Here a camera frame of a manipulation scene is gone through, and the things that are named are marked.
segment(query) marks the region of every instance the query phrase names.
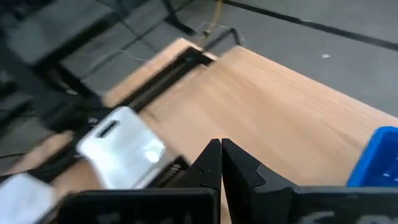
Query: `cable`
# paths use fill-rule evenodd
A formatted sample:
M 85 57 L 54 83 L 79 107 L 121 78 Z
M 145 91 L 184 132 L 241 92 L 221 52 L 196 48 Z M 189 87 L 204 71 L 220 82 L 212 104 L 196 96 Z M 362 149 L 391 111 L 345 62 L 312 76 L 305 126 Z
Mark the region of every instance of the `cable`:
M 98 2 L 98 3 L 100 3 L 100 4 L 102 4 L 102 5 L 104 5 L 104 6 L 108 7 L 108 8 L 110 8 L 110 9 L 114 12 L 114 14 L 115 14 L 116 17 L 118 18 L 118 20 L 123 24 L 123 26 L 124 26 L 127 30 L 129 30 L 130 33 L 132 33 L 133 35 L 135 35 L 135 36 L 137 37 L 138 40 L 140 40 L 143 44 L 145 44 L 148 48 L 150 48 L 151 50 L 153 50 L 155 53 L 159 53 L 159 50 L 158 50 L 155 46 L 153 46 L 153 45 L 150 44 L 148 41 L 146 41 L 146 39 L 145 39 L 142 35 L 140 35 L 140 34 L 139 34 L 137 31 L 135 31 L 129 24 L 127 24 L 126 21 L 124 21 L 123 17 L 117 12 L 117 10 L 113 9 L 109 4 L 107 4 L 107 3 L 105 3 L 105 2 L 103 2 L 103 1 L 101 1 L 101 0 L 94 0 L 94 1 L 96 1 L 96 2 Z
M 131 59 L 134 60 L 139 60 L 142 62 L 147 62 L 148 60 L 146 59 L 142 59 L 139 57 L 134 57 L 133 55 L 130 54 L 130 52 L 128 52 L 127 50 L 117 50 L 115 52 L 111 52 L 108 54 L 104 54 L 101 55 L 100 57 L 98 57 L 94 62 L 91 62 L 88 65 L 88 71 L 86 75 L 83 75 L 82 77 L 80 77 L 80 80 L 86 80 L 88 77 L 90 77 L 93 73 L 95 73 L 96 71 L 98 71 L 104 62 L 108 61 L 109 58 L 113 58 L 115 55 L 117 54 L 127 54 Z
M 24 156 L 24 155 L 25 155 L 24 153 L 8 154 L 8 155 L 0 156 L 0 159 L 7 159 L 7 158 L 10 158 L 10 157 Z
M 220 18 L 222 7 L 223 7 L 223 0 L 217 0 L 217 6 L 214 11 L 213 20 L 209 24 L 208 28 L 205 31 L 203 31 L 203 36 L 197 42 L 197 46 L 201 47 L 201 45 L 209 37 L 210 33 L 213 32 L 213 29 L 216 26 L 218 19 Z

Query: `blue bin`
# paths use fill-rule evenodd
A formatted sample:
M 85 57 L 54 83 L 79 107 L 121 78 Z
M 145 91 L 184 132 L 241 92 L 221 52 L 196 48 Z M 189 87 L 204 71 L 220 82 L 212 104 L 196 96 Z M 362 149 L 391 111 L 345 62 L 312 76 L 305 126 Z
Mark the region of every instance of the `blue bin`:
M 348 187 L 398 187 L 398 128 L 378 128 L 347 182 Z

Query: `concrete floor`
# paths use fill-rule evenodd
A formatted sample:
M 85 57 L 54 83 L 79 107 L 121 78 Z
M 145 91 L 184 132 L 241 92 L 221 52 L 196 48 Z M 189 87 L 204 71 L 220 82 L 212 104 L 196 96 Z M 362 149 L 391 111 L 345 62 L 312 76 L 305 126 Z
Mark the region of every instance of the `concrete floor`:
M 395 1 L 239 1 L 398 42 L 398 28 L 395 26 L 397 15 L 393 10 L 398 6 L 398 2 Z M 181 0 L 174 4 L 181 6 L 187 2 L 188 0 Z M 206 27 L 203 23 L 211 21 L 215 4 L 212 0 L 196 0 L 182 9 L 178 16 L 186 25 L 200 32 Z M 108 9 L 103 6 L 96 8 L 101 13 L 108 13 Z M 160 0 L 149 0 L 126 19 L 136 34 L 117 23 L 62 63 L 82 78 L 90 88 L 103 95 L 141 66 L 145 60 L 153 57 L 156 50 L 164 48 L 177 37 L 194 42 L 198 40 L 199 35 L 188 37 L 163 22 L 166 15 Z M 218 24 L 221 26 L 210 35 L 209 40 L 225 30 L 225 27 L 234 27 L 246 48 L 375 108 L 398 116 L 398 104 L 394 103 L 398 96 L 398 52 L 227 5 L 223 6 Z M 145 34 L 143 38 L 149 45 L 138 40 L 137 34 Z M 41 44 L 46 44 L 45 38 L 39 39 Z M 223 42 L 213 53 L 221 55 L 232 46 L 232 40 Z M 34 53 L 30 53 L 31 55 L 37 54 L 36 50 L 32 51 Z M 48 134 L 50 133 L 35 119 L 25 119 L 18 123 L 17 127 L 10 128 L 8 134 L 0 139 L 0 155 L 26 152 Z M 1 161 L 0 171 L 9 167 L 15 160 Z

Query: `white object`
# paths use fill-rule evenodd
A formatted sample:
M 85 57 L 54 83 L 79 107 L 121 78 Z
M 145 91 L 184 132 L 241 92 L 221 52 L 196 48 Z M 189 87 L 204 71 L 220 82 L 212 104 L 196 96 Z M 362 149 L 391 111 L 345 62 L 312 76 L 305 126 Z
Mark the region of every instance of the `white object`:
M 141 189 L 175 156 L 128 107 L 100 121 L 77 145 L 105 189 Z
M 29 174 L 17 174 L 0 186 L 0 223 L 37 223 L 55 204 L 55 192 Z

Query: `wooden tabletop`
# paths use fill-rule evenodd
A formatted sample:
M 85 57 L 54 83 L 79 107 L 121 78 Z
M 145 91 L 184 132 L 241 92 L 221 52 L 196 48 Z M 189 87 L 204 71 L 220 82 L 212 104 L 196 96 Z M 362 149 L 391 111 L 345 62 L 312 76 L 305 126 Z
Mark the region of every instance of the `wooden tabletop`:
M 116 105 L 189 45 L 176 40 L 110 90 L 105 105 Z M 344 185 L 373 131 L 398 126 L 397 118 L 238 46 L 191 71 L 140 117 L 190 161 L 210 139 L 230 138 L 298 185 Z M 49 139 L 12 171 L 33 167 L 69 139 Z M 85 161 L 52 184 L 59 196 L 100 187 Z

